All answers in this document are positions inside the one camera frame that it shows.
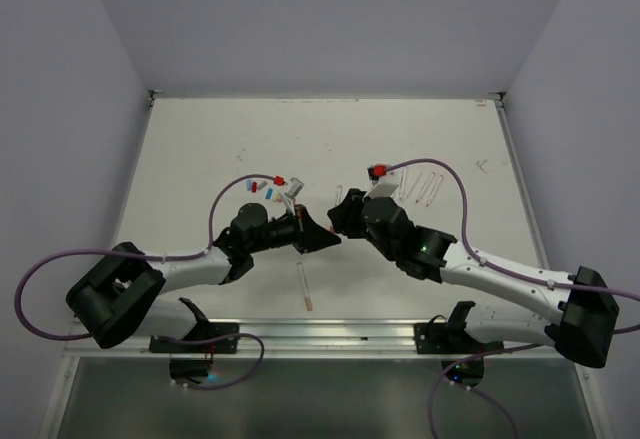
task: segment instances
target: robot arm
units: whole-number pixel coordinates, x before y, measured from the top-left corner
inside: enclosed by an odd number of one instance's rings
[[[387,260],[419,280],[472,287],[500,297],[513,306],[486,308],[461,302],[446,324],[430,323],[427,337],[449,352],[474,353],[494,341],[543,344],[566,358],[604,367],[618,306],[609,294],[559,289],[559,284],[606,287],[595,271],[581,267],[577,274],[547,271],[474,251],[447,233],[414,225],[393,199],[390,181],[376,181],[368,192],[349,190],[328,215],[336,233],[364,238]],[[501,274],[484,261],[548,281],[531,285]]]
[[[114,347],[133,334],[208,339],[215,334],[195,304],[161,294],[236,281],[253,267],[252,254],[257,252],[292,245],[306,254],[340,242],[316,224],[303,205],[291,203],[283,216],[268,220],[264,206],[245,204],[202,257],[154,267],[140,259],[105,257],[71,288],[66,302],[101,348]],[[132,243],[114,250],[143,254]]]

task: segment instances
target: small tube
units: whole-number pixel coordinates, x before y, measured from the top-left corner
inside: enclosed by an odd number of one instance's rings
[[[398,187],[398,199],[404,201],[406,197],[407,189],[407,168],[403,167],[400,170],[400,187]]]
[[[342,202],[342,184],[338,184],[336,187],[336,200],[334,201],[334,205],[339,205]]]
[[[436,179],[436,183],[433,185],[433,189],[431,189],[431,193],[427,198],[427,207],[429,207],[435,200],[436,194],[438,194],[438,190],[440,189],[440,184],[442,184],[443,179],[444,177],[442,177],[442,174],[438,176],[438,179]]]
[[[432,172],[431,174],[429,174],[429,177],[427,177],[427,180],[425,181],[424,185],[420,188],[420,192],[418,193],[418,197],[416,197],[416,204],[419,203],[422,198],[424,197],[424,195],[427,193],[427,189],[429,189],[429,187],[431,187],[431,184],[433,183],[433,180],[436,178],[436,173]]]
[[[307,276],[304,273],[304,266],[301,262],[298,262],[296,267],[298,268],[298,277],[300,278],[300,285],[302,286],[304,305],[307,307],[307,311],[313,311],[313,304],[311,303],[311,294],[309,293],[309,286],[307,285]]]
[[[409,196],[411,196],[411,194],[413,194],[413,191],[416,188],[416,186],[418,185],[418,183],[420,182],[420,179],[422,179],[423,174],[424,173],[422,171],[418,172],[418,175],[416,176],[415,180],[411,183],[411,187],[407,191],[407,194],[404,196],[404,199],[409,199]]]

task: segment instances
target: gray wall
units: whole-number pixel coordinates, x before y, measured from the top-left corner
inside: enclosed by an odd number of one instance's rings
[[[105,246],[145,120],[145,88],[100,0],[0,0],[2,437],[34,437],[62,344],[31,336],[13,291],[37,259]],[[66,332],[66,289],[87,261],[44,269],[27,289],[33,321]]]
[[[103,0],[171,94],[505,91],[558,0]]]
[[[507,96],[551,265],[579,264],[640,292],[640,0],[561,0]],[[621,324],[640,321],[622,301]],[[617,337],[601,373],[623,438],[640,435],[640,338]]]

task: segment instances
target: purple cable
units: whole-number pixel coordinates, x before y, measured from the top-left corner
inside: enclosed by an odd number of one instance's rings
[[[161,341],[170,342],[171,344],[177,344],[179,346],[205,346],[207,344],[215,344],[216,342],[222,342],[228,339],[234,339],[236,337],[248,337],[249,339],[253,339],[260,345],[260,357],[258,357],[251,369],[249,369],[240,377],[237,377],[232,381],[225,382],[224,384],[215,384],[211,386],[203,386],[201,384],[187,385],[189,389],[197,389],[198,391],[217,391],[220,389],[225,389],[227,387],[235,386],[236,384],[244,381],[245,379],[249,378],[249,376],[251,376],[254,372],[256,372],[258,367],[260,367],[260,364],[262,364],[262,359],[264,357],[264,342],[262,342],[262,339],[260,339],[258,336],[254,336],[253,334],[249,334],[246,332],[227,334],[225,336],[219,336],[214,339],[203,339],[201,341],[183,341],[182,339],[174,339],[173,337],[167,336],[158,336],[158,339]]]
[[[464,248],[467,250],[467,253],[471,257],[473,257],[476,261],[481,262],[480,255],[477,254],[476,251],[471,247],[471,244],[469,243],[469,237],[467,236],[467,216],[469,213],[469,201],[467,198],[467,190],[465,189],[464,184],[462,183],[462,179],[460,179],[460,176],[458,175],[458,173],[454,171],[453,168],[449,166],[449,164],[439,161],[438,159],[429,159],[429,158],[412,159],[410,161],[401,162],[399,164],[389,166],[387,168],[387,171],[389,172],[395,171],[396,169],[401,169],[403,167],[411,166],[413,164],[436,164],[446,169],[449,172],[449,174],[453,176],[453,179],[458,184],[458,188],[460,189],[460,196],[462,197],[462,226],[460,230],[462,244],[464,245]],[[543,281],[542,279],[536,279],[535,277],[531,277],[525,274],[520,274],[519,272],[511,271],[491,261],[486,261],[485,265],[490,269],[493,269],[494,271],[513,277],[515,279],[519,279],[521,281],[528,282],[529,284],[536,284],[538,286],[547,287],[547,281]],[[570,289],[573,291],[606,293],[614,296],[626,297],[627,299],[632,299],[634,301],[640,302],[640,294],[623,291],[621,289],[611,289],[607,287],[597,287],[597,286],[583,286],[580,284],[555,284],[554,287],[558,289]],[[614,334],[626,334],[628,332],[635,332],[638,330],[640,330],[640,324],[616,329],[614,331]]]
[[[24,314],[22,309],[22,293],[24,291],[27,282],[31,279],[31,276],[35,274],[35,272],[40,269],[45,264],[48,264],[51,261],[55,261],[56,259],[60,259],[62,257],[71,257],[71,256],[112,256],[112,257],[124,257],[125,259],[142,259],[145,261],[190,261],[193,259],[198,259],[204,256],[205,252],[201,251],[196,254],[189,254],[186,256],[147,256],[144,254],[134,254],[131,252],[119,252],[119,251],[109,251],[107,249],[72,249],[69,251],[56,252],[55,254],[51,254],[50,256],[41,259],[36,262],[33,266],[29,268],[27,272],[25,272],[22,279],[18,283],[18,287],[16,287],[16,293],[13,296],[13,308],[16,312],[16,317],[29,332],[35,334],[36,336],[42,337],[44,339],[50,339],[52,341],[77,341],[78,339],[87,339],[91,337],[91,334],[51,334],[49,332],[43,331],[42,329],[37,328]]]
[[[433,434],[434,439],[440,439],[440,436],[438,435],[438,431],[436,431],[434,414],[433,414],[433,402],[434,402],[434,399],[436,397],[436,390],[438,389],[438,385],[440,384],[442,379],[444,379],[447,376],[447,373],[449,371],[451,371],[457,365],[463,364],[465,362],[477,361],[478,359],[482,359],[483,357],[496,356],[498,354],[508,354],[508,353],[511,353],[511,352],[518,352],[518,351],[527,351],[529,349],[534,349],[536,347],[540,347],[540,346],[538,344],[528,344],[528,345],[525,345],[525,346],[509,347],[509,348],[503,349],[501,351],[481,352],[479,354],[474,354],[472,356],[465,357],[464,359],[460,359],[458,361],[455,361],[455,362],[449,364],[442,371],[442,373],[438,376],[438,378],[436,379],[436,382],[433,384],[433,386],[431,387],[431,390],[429,391],[429,401],[428,401],[428,405],[427,405],[427,414],[428,414],[428,417],[429,417],[429,429],[431,429],[431,434]],[[486,392],[479,391],[479,390],[476,390],[476,389],[471,389],[471,392],[473,392],[473,393],[479,395],[480,397],[483,397],[483,398],[487,399],[488,401],[492,402],[493,404],[495,404],[504,413],[504,415],[507,416],[507,419],[509,420],[509,423],[511,424],[511,428],[513,429],[513,436],[516,439],[518,439],[520,437],[520,435],[518,434],[518,428],[516,427],[516,422],[513,419],[513,416],[509,413],[509,411],[507,411],[507,409],[504,407],[504,405],[502,405],[497,399],[494,399],[493,397],[491,397]]]
[[[50,256],[41,259],[33,266],[29,268],[27,272],[22,276],[20,282],[18,282],[18,286],[16,287],[16,292],[13,296],[13,308],[16,313],[16,317],[20,324],[22,324],[29,332],[35,334],[36,336],[42,337],[43,339],[49,339],[52,341],[77,341],[79,339],[87,339],[91,337],[91,334],[51,334],[49,332],[43,331],[38,327],[34,326],[24,314],[24,310],[22,309],[22,294],[24,292],[24,288],[31,279],[31,276],[35,274],[35,272],[40,269],[45,264],[48,264],[51,261],[56,259],[60,259],[63,257],[71,257],[71,256],[111,256],[111,257],[123,257],[125,259],[140,259],[143,261],[149,262],[164,262],[164,261],[191,261],[194,259],[199,259],[203,257],[209,249],[213,247],[214,236],[213,236],[213,214],[216,210],[220,199],[231,187],[235,184],[245,181],[251,178],[260,178],[273,180],[273,176],[268,176],[266,174],[248,174],[246,176],[239,177],[225,187],[218,193],[213,204],[211,205],[211,210],[209,212],[209,242],[207,244],[207,249],[204,251],[196,252],[195,254],[186,254],[186,255],[174,255],[174,256],[148,256],[146,254],[134,254],[131,252],[119,252],[119,251],[110,251],[108,249],[71,249],[68,251],[61,251]]]
[[[213,204],[211,205],[211,210],[209,211],[209,244],[207,244],[207,249],[211,249],[213,247],[213,241],[214,241],[214,237],[213,237],[213,213],[215,212],[216,207],[218,206],[218,203],[220,202],[220,199],[222,199],[222,196],[224,195],[225,192],[227,192],[229,189],[231,189],[237,183],[246,181],[247,179],[254,179],[254,178],[266,179],[268,181],[273,181],[275,179],[275,177],[268,176],[266,174],[247,174],[246,176],[241,176],[241,177],[231,181],[226,186],[224,186],[222,188],[222,190],[218,193],[216,198],[213,200]]]

